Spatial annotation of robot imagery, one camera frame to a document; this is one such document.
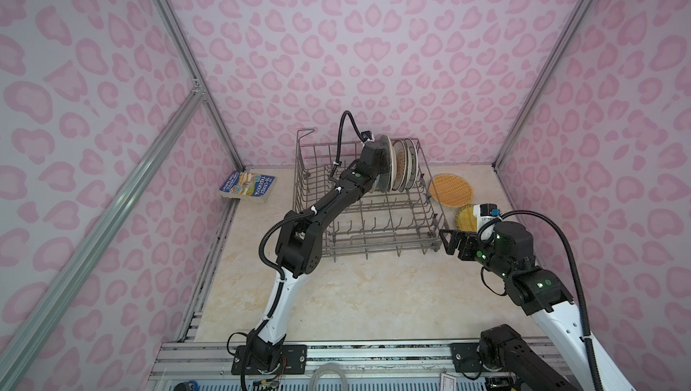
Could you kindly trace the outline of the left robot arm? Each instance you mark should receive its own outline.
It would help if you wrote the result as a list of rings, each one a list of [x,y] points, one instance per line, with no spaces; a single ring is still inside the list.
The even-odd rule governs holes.
[[[239,368],[273,373],[282,362],[289,316],[307,277],[320,264],[323,238],[331,223],[358,202],[394,167],[392,143],[386,137],[367,141],[359,157],[340,173],[320,200],[302,211],[289,211],[261,238],[260,261],[275,271],[275,283],[257,326],[247,333]]]

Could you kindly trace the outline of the cream floral plate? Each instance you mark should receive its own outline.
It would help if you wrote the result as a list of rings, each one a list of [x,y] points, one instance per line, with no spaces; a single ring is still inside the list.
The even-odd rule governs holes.
[[[406,144],[406,151],[408,153],[408,173],[406,178],[405,189],[411,189],[413,187],[413,181],[415,178],[415,170],[412,166],[415,162],[415,158],[412,156],[413,141],[407,138],[404,140],[404,143]]]

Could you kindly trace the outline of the white plate orange sunburst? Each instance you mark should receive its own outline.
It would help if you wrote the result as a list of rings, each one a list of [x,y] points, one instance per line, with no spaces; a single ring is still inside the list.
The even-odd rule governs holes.
[[[396,176],[392,182],[393,191],[401,191],[405,185],[408,174],[408,151],[404,141],[397,140],[393,143]]]

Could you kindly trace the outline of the green bamboo woven tray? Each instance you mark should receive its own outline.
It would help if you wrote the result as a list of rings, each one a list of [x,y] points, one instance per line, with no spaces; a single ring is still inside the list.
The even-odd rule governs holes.
[[[478,230],[478,218],[475,215],[475,204],[467,204],[460,207],[455,215],[456,228],[463,232],[476,232]]]

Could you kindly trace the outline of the pale green plate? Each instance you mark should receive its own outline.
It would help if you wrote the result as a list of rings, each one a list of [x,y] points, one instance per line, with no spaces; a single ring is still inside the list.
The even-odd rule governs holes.
[[[390,191],[390,183],[392,182],[392,166],[390,164],[383,166],[380,173],[377,175],[372,186],[372,193],[387,193]]]

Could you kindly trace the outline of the orange woven round tray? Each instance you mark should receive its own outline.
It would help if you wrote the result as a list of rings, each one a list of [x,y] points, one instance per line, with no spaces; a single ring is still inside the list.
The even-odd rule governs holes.
[[[429,186],[429,194],[437,203],[451,208],[464,207],[473,200],[471,184],[452,173],[435,175]]]

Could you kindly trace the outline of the grey-blue plate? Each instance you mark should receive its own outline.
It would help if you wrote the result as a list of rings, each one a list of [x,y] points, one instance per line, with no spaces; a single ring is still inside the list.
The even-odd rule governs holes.
[[[390,166],[392,166],[392,182],[393,182],[393,179],[396,176],[396,167],[395,167],[395,157],[394,157],[394,149],[393,149],[392,140],[390,140],[390,137],[388,137],[388,135],[382,135],[380,140],[381,140],[381,143],[384,145],[384,149],[385,149],[386,165],[390,164]]]

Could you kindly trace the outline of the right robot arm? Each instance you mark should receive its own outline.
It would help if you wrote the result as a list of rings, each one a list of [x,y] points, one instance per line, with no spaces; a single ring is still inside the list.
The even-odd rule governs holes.
[[[504,293],[520,307],[559,351],[574,383],[529,348],[511,326],[502,324],[480,335],[480,363],[516,376],[533,390],[631,390],[633,384],[592,334],[588,311],[556,274],[536,263],[534,237],[520,223],[494,218],[476,232],[443,230],[446,253],[475,261],[504,283]]]

